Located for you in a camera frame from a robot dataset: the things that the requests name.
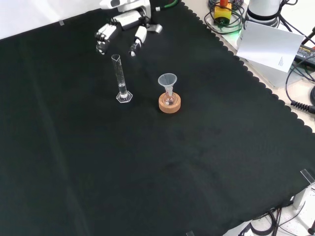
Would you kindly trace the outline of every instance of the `white paper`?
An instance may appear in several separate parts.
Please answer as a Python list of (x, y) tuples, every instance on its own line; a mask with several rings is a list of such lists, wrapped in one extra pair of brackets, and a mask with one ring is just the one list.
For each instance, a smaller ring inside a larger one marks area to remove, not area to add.
[(237, 56), (288, 72), (303, 36), (247, 21)]

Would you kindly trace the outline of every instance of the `wooden stand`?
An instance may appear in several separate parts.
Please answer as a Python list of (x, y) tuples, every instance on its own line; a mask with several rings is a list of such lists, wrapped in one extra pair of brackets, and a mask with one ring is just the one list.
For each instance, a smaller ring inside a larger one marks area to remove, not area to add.
[(164, 97), (165, 93), (163, 93), (159, 97), (159, 99), (158, 99), (158, 106), (161, 109), (161, 111), (163, 111), (164, 113), (172, 114), (172, 113), (177, 112), (180, 109), (180, 107), (181, 107), (181, 97), (177, 93), (174, 93), (174, 94), (175, 94), (177, 100), (176, 100), (176, 103), (173, 104), (173, 105), (165, 105), (163, 103), (163, 97)]

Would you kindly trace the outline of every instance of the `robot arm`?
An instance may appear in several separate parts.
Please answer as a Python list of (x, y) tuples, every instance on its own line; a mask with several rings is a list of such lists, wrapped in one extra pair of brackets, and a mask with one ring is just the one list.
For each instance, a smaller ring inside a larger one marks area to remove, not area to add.
[(283, 0), (251, 0), (248, 5), (246, 19), (259, 24), (276, 27), (282, 1)]
[(104, 55), (110, 42), (121, 32), (139, 26), (135, 35), (135, 42), (130, 48), (129, 53), (135, 56), (142, 47), (147, 31), (160, 33), (161, 25), (150, 25), (151, 7), (149, 0), (103, 0), (100, 3), (102, 9), (118, 9), (123, 12), (111, 19), (109, 24), (104, 25), (95, 34), (97, 39), (96, 51)]

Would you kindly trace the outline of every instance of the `green cable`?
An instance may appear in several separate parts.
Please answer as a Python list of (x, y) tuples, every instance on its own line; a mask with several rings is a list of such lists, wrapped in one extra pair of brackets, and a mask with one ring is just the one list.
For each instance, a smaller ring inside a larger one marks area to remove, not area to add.
[(173, 7), (178, 3), (179, 0), (174, 0), (172, 3), (165, 5), (164, 8), (169, 8), (169, 7)]

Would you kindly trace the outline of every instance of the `hexagonal base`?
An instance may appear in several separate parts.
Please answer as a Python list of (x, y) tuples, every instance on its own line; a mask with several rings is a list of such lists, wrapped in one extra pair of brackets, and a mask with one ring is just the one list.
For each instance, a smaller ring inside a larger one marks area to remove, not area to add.
[(130, 100), (132, 99), (132, 94), (131, 92), (127, 91), (127, 96), (121, 97), (120, 93), (118, 93), (118, 95), (116, 96), (116, 99), (120, 103), (130, 102)]

